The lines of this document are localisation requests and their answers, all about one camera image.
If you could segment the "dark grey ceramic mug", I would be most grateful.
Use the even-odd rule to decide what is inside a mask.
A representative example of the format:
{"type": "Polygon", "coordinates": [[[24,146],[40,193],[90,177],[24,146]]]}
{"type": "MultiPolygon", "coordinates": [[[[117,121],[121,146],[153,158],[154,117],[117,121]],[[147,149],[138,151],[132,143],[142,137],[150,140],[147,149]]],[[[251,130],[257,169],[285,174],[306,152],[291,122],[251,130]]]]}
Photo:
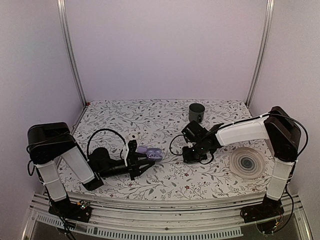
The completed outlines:
{"type": "Polygon", "coordinates": [[[201,123],[204,118],[205,107],[200,103],[192,103],[188,108],[188,120],[201,123]]]}

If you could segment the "left aluminium corner post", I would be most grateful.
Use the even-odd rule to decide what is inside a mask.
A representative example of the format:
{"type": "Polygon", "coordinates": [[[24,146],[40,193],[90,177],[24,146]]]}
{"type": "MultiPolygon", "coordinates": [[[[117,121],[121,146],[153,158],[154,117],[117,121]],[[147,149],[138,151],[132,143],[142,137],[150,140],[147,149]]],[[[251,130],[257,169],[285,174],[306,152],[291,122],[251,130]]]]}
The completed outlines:
{"type": "Polygon", "coordinates": [[[57,0],[57,9],[58,9],[58,15],[63,35],[63,40],[66,47],[66,52],[72,72],[72,76],[75,82],[75,87],[80,99],[81,104],[86,107],[87,106],[87,99],[85,96],[85,91],[83,88],[83,85],[81,83],[80,74],[77,67],[77,62],[72,46],[72,39],[71,34],[69,30],[69,24],[68,24],[68,17],[67,17],[67,11],[66,11],[66,1],[65,0],[57,0]]]}

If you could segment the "swirl patterned glass plate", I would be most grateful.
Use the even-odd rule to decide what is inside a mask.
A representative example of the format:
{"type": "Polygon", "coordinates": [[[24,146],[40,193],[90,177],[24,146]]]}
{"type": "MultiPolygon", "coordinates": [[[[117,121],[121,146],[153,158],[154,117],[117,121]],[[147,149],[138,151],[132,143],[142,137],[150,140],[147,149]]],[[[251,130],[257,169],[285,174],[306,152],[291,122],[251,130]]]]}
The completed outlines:
{"type": "Polygon", "coordinates": [[[260,151],[249,147],[239,147],[229,156],[229,168],[233,174],[253,180],[265,171],[265,157],[260,151]]]}

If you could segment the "right aluminium corner post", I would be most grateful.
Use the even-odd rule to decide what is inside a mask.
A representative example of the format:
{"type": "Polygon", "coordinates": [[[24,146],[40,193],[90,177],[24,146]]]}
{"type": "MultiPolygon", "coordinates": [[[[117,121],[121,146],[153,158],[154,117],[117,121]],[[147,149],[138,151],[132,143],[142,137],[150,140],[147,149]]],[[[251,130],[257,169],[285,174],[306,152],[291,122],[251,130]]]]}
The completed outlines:
{"type": "Polygon", "coordinates": [[[264,56],[267,49],[268,39],[272,26],[273,12],[274,12],[274,0],[266,1],[266,8],[264,13],[264,21],[262,26],[262,35],[260,39],[260,44],[258,48],[257,59],[255,62],[255,67],[253,70],[252,79],[249,85],[248,93],[245,99],[245,105],[249,109],[254,98],[255,91],[258,86],[258,81],[261,73],[261,69],[263,66],[264,56]]]}

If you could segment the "light purple round earbud case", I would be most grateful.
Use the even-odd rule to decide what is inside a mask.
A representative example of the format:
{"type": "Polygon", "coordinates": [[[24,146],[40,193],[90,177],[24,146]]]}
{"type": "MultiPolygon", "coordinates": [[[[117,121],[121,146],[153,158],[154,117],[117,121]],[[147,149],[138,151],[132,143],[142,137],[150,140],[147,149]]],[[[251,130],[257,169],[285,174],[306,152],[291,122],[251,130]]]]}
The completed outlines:
{"type": "Polygon", "coordinates": [[[136,152],[140,153],[140,154],[145,154],[147,152],[148,148],[149,148],[148,146],[140,145],[137,147],[136,152]]]}

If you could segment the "floral patterned table mat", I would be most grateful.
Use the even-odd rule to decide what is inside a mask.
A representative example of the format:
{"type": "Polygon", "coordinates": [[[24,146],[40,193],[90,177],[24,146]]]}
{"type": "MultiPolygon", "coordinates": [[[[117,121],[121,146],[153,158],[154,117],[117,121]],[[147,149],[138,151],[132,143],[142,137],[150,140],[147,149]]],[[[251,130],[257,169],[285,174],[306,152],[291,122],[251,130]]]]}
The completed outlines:
{"type": "Polygon", "coordinates": [[[89,103],[74,138],[84,152],[106,148],[118,159],[123,140],[130,133],[140,136],[139,145],[160,148],[163,159],[134,180],[128,174],[109,177],[92,195],[148,201],[217,199],[264,193],[274,168],[272,154],[263,140],[235,143],[218,149],[210,164],[185,164],[180,135],[189,122],[187,99],[102,100],[89,103]],[[230,171],[230,155],[249,147],[264,155],[265,170],[255,179],[230,171]]]}

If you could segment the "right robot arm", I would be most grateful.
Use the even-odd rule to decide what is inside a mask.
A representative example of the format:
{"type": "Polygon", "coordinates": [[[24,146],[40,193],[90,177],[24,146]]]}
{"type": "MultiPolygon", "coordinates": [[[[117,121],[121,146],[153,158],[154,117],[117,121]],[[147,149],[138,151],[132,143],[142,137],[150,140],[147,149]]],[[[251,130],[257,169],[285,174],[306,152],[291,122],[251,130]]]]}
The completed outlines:
{"type": "Polygon", "coordinates": [[[183,162],[201,163],[208,153],[235,143],[267,140],[273,151],[274,168],[262,203],[242,207],[245,223],[265,220],[284,214],[281,197],[288,190],[296,162],[304,151],[299,148],[305,127],[289,117],[279,106],[268,113],[227,124],[216,124],[210,130],[191,121],[182,131],[188,144],[182,148],[183,162]]]}

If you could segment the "white earbud charging case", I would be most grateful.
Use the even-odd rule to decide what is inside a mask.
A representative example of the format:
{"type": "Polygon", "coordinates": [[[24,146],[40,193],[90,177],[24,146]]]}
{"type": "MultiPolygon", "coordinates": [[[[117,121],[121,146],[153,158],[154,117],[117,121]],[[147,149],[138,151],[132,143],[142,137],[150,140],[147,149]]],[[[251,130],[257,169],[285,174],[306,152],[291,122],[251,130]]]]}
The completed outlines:
{"type": "Polygon", "coordinates": [[[140,141],[140,136],[137,133],[129,133],[126,136],[127,143],[131,141],[136,141],[137,143],[140,141]]]}

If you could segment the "aluminium corner post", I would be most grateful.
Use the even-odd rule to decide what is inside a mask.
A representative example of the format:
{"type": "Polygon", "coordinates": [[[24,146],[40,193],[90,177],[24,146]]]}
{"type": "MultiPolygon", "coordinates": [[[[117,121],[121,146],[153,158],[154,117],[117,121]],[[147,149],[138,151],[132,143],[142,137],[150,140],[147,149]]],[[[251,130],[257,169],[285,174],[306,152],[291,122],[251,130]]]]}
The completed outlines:
{"type": "Polygon", "coordinates": [[[254,98],[255,91],[258,86],[258,81],[261,73],[261,69],[263,66],[264,56],[267,49],[268,39],[272,26],[273,12],[274,12],[274,0],[266,1],[266,8],[264,13],[264,21],[262,26],[262,35],[260,39],[260,44],[258,48],[257,59],[255,62],[255,67],[253,70],[252,79],[249,85],[248,93],[245,99],[245,105],[249,109],[254,98]]]}
{"type": "Polygon", "coordinates": [[[67,17],[67,11],[66,11],[66,1],[65,0],[57,0],[57,9],[58,9],[58,15],[63,35],[63,40],[66,47],[66,52],[72,72],[72,76],[75,82],[75,87],[80,99],[81,104],[86,107],[87,106],[87,99],[85,96],[85,91],[83,88],[83,85],[81,83],[80,74],[77,67],[77,62],[72,46],[72,39],[71,34],[69,30],[69,24],[68,24],[68,17],[67,17]]]}

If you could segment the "aluminium front rail frame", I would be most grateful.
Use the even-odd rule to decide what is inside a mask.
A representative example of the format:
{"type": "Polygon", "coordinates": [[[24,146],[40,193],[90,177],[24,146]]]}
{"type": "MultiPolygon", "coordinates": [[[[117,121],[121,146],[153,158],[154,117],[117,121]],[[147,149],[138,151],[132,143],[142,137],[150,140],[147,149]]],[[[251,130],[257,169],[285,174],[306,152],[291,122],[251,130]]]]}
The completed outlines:
{"type": "Polygon", "coordinates": [[[62,221],[49,214],[49,199],[35,194],[27,211],[24,240],[311,240],[306,214],[298,195],[282,197],[284,215],[279,232],[260,232],[272,219],[246,223],[242,207],[259,204],[261,193],[200,200],[134,200],[71,192],[71,201],[87,200],[89,222],[72,221],[66,234],[62,221]]]}

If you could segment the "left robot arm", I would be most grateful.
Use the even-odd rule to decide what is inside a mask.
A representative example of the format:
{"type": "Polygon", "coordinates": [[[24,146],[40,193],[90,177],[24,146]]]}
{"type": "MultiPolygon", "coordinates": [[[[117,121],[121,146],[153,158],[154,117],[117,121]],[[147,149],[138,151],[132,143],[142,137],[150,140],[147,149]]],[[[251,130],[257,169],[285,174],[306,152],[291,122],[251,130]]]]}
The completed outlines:
{"type": "Polygon", "coordinates": [[[56,158],[64,160],[88,191],[98,189],[104,179],[117,175],[128,174],[134,180],[155,164],[145,153],[136,151],[135,139],[124,143],[121,160],[112,159],[104,147],[92,153],[83,152],[65,122],[33,125],[27,131],[27,140],[30,162],[49,196],[49,213],[85,223],[91,217],[90,203],[70,201],[54,162],[56,158]]]}

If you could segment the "dark purple earbud case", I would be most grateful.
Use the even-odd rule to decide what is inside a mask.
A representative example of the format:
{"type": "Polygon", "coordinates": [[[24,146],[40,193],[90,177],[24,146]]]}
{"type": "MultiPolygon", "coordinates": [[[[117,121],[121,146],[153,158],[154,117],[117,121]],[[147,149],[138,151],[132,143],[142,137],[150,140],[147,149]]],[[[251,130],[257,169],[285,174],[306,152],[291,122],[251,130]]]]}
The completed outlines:
{"type": "Polygon", "coordinates": [[[160,161],[163,159],[162,150],[160,148],[156,148],[156,147],[148,148],[145,154],[149,160],[160,161]]]}

